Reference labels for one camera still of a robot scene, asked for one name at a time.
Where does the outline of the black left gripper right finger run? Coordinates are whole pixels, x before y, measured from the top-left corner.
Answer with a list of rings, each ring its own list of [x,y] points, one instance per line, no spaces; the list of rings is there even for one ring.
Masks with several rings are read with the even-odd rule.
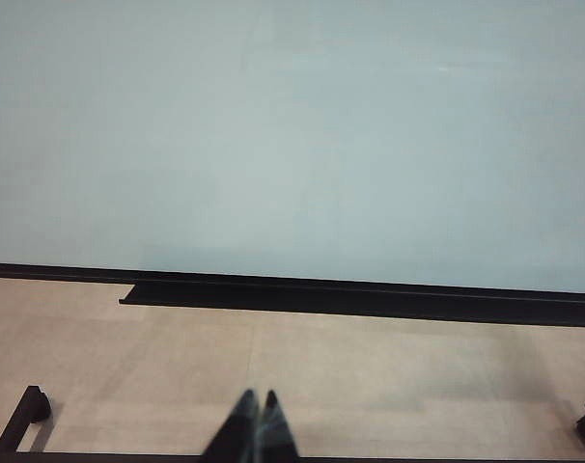
[[[277,394],[267,393],[259,421],[259,461],[299,462],[296,443]]]

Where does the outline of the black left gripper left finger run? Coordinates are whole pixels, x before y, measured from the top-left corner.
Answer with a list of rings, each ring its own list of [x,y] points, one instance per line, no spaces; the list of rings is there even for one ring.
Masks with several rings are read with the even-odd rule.
[[[254,390],[246,390],[203,452],[204,462],[253,462],[254,433],[259,403]]]

